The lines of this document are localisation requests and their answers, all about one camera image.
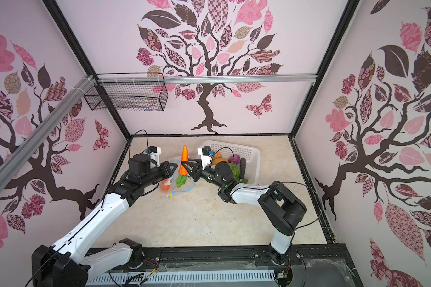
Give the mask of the clear blue-zipper zip bag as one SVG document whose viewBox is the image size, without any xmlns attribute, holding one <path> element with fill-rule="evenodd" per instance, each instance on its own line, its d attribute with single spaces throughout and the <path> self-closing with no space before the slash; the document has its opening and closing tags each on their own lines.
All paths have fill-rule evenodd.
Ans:
<svg viewBox="0 0 431 287">
<path fill-rule="evenodd" d="M 179 157 L 174 157 L 169 160 L 169 162 L 178 164 L 177 170 L 175 171 L 174 175 L 169 178 L 172 179 L 171 190 L 168 192 L 164 192 L 166 194 L 166 197 L 170 199 L 179 193 L 187 193 L 189 191 L 192 191 L 195 187 L 195 182 L 189 175 L 180 174 L 181 159 Z"/>
</svg>

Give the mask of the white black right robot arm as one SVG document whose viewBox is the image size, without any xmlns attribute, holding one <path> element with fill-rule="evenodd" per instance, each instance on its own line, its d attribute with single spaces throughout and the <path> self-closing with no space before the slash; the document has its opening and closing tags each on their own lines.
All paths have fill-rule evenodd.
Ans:
<svg viewBox="0 0 431 287">
<path fill-rule="evenodd" d="M 269 254 L 273 263 L 283 265 L 290 250 L 292 239 L 307 208 L 282 182 L 258 186 L 242 184 L 235 179 L 230 165 L 218 163 L 215 168 L 203 165 L 201 160 L 190 160 L 183 167 L 195 181 L 204 179 L 218 186 L 218 195 L 226 203 L 251 204 L 262 208 L 275 228 L 269 244 Z"/>
</svg>

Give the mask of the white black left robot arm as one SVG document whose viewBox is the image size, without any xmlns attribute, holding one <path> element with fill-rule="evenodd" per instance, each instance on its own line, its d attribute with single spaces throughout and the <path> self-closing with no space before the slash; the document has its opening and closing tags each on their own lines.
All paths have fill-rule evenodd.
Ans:
<svg viewBox="0 0 431 287">
<path fill-rule="evenodd" d="M 83 287 L 118 266 L 136 268 L 142 264 L 142 246 L 130 239 L 88 254 L 107 228 L 145 195 L 147 187 L 158 187 L 179 170 L 178 164 L 157 163 L 155 156 L 146 153 L 134 155 L 128 165 L 128 170 L 85 219 L 53 245 L 41 245 L 33 252 L 30 284 L 35 287 Z"/>
</svg>

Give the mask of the orange toy pumpkin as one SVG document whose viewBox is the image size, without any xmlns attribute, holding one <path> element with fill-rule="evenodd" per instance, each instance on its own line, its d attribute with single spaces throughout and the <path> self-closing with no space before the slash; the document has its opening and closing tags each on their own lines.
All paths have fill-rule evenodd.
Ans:
<svg viewBox="0 0 431 287">
<path fill-rule="evenodd" d="M 160 182 L 160 189 L 163 192 L 168 192 L 172 187 L 172 179 L 166 179 L 165 181 Z"/>
</svg>

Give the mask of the dark toy eggplant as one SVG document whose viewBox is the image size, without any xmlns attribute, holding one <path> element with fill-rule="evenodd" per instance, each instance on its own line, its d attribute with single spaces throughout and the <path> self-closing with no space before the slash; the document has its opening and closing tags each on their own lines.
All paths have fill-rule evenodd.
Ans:
<svg viewBox="0 0 431 287">
<path fill-rule="evenodd" d="M 245 178 L 246 167 L 247 167 L 247 160 L 245 158 L 241 158 L 241 161 L 239 163 L 239 178 L 240 179 Z"/>
</svg>

